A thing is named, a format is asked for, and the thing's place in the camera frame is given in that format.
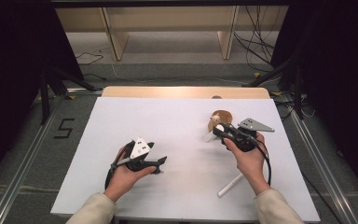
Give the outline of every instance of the gray carpet floor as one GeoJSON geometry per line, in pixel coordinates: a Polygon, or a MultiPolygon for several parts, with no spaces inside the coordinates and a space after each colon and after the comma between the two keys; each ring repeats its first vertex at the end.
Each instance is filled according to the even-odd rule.
{"type": "MultiPolygon", "coordinates": [[[[259,67],[266,70],[270,69],[263,64],[260,64],[259,67]]],[[[85,74],[86,81],[96,87],[115,85],[239,87],[241,83],[248,83],[255,79],[255,70],[249,68],[246,64],[240,63],[123,63],[115,64],[114,68],[110,64],[95,64],[82,65],[81,69],[83,74],[85,74]]],[[[276,84],[277,80],[273,80],[262,87],[265,87],[269,91],[276,91],[276,84]]],[[[79,88],[70,81],[65,81],[65,85],[68,88],[79,88]]],[[[59,106],[55,119],[48,130],[47,137],[22,183],[22,187],[7,214],[5,223],[64,223],[67,220],[65,217],[54,216],[49,211],[57,197],[81,135],[86,127],[90,112],[99,95],[74,94],[74,96],[74,99],[66,99],[59,106]],[[58,129],[63,119],[73,119],[67,121],[73,130],[69,138],[55,139],[54,136],[62,135],[62,132],[58,129]]],[[[54,105],[56,100],[51,100],[51,103],[54,105]]],[[[277,109],[282,117],[288,113],[287,107],[283,105],[277,106],[277,109]]],[[[311,106],[304,109],[312,111],[311,106]]],[[[28,119],[23,124],[15,145],[6,154],[0,165],[0,199],[20,167],[22,158],[32,144],[35,134],[40,127],[41,102],[38,99],[35,99],[34,105],[30,108],[27,116],[28,119]]],[[[289,116],[283,119],[282,123],[288,134],[300,169],[322,193],[322,196],[328,203],[335,208],[332,198],[315,168],[292,118],[289,116]]],[[[349,199],[351,207],[358,218],[358,180],[356,176],[346,163],[345,158],[337,155],[336,146],[329,132],[325,129],[323,122],[318,118],[317,113],[312,118],[305,117],[305,123],[310,129],[325,160],[328,161],[329,167],[349,199]]],[[[307,186],[320,214],[322,223],[337,223],[316,191],[309,184],[307,186]]],[[[130,221],[129,223],[145,224],[151,222],[130,221]]]]}

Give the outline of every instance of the white sleeve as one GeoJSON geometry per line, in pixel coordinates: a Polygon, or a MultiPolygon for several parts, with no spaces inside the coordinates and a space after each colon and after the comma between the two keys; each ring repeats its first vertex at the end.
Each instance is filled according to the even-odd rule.
{"type": "Polygon", "coordinates": [[[257,195],[255,208],[261,224],[304,223],[280,192],[275,189],[268,189],[257,195]]]}
{"type": "Polygon", "coordinates": [[[117,206],[106,195],[91,195],[83,206],[66,222],[67,224],[110,223],[117,206]]]}

